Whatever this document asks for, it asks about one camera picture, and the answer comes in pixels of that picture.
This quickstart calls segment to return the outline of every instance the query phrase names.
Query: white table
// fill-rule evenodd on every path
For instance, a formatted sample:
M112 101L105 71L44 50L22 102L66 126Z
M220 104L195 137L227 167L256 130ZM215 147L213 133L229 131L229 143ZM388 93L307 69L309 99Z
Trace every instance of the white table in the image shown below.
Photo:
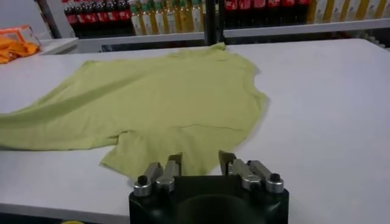
M255 86L271 100L236 155L259 159L282 175L291 193L289 223L388 223L390 53L364 40L229 49L261 69ZM28 106L85 60L173 51L18 59L0 66L0 113ZM110 149L0 152L0 211L128 223L130 181L99 166ZM211 173L219 174L219 168Z

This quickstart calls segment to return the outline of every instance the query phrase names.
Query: white shelf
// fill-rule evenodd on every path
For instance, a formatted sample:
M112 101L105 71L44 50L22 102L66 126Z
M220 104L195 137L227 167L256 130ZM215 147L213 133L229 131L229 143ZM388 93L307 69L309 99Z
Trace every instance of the white shelf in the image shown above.
M255 37L286 35L298 33L321 33L347 30L378 29L390 27L390 18L362 21L349 21L340 23L306 24L297 26L260 27L251 29L225 30L224 36L230 37Z
M109 37L109 38L91 38L80 39L79 48L81 52L94 52L95 49L101 49L102 45L109 44L137 44L137 43L158 43L169 41L186 41L186 40L204 40L204 32L192 33L170 33L160 35L145 35L132 37Z

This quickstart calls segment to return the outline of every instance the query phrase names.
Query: dark bottle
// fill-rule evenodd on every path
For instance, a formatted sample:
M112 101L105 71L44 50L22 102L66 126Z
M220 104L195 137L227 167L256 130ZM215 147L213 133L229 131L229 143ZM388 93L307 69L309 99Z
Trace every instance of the dark bottle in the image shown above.
M250 11L251 0L238 0L239 5L239 26L240 27L251 27L252 26L252 15Z
M268 0L267 2L267 25L280 25L280 0Z
M252 3L252 18L254 26L264 26L267 21L266 0L253 0Z
M96 3L92 0L84 1L84 14L88 23L89 36L95 37L99 36L100 27L99 27L99 17L96 13Z
M297 24L306 24L309 6L310 6L310 0L297 0L296 3Z
M108 18L110 19L111 34L119 34L121 28L121 17L118 12L118 3L114 0L108 0L106 3Z
M295 0L282 0L282 24L293 25L296 21Z
M74 34L79 36L79 20L77 19L76 13L74 11L74 6L70 3L69 0L62 0L63 11L65 13L66 19L68 19L69 25L71 25Z
M132 33L132 20L130 4L125 0L118 1L119 17L121 19L121 34L130 35Z
M99 18L100 30L102 35L110 34L110 18L108 17L107 9L105 7L105 0L98 0L96 2L96 14Z
M225 28L238 27L238 0L225 0Z
M74 0L74 13L77 16L77 20L79 21L79 37L86 37L88 34L88 23L84 14L83 4L80 0Z

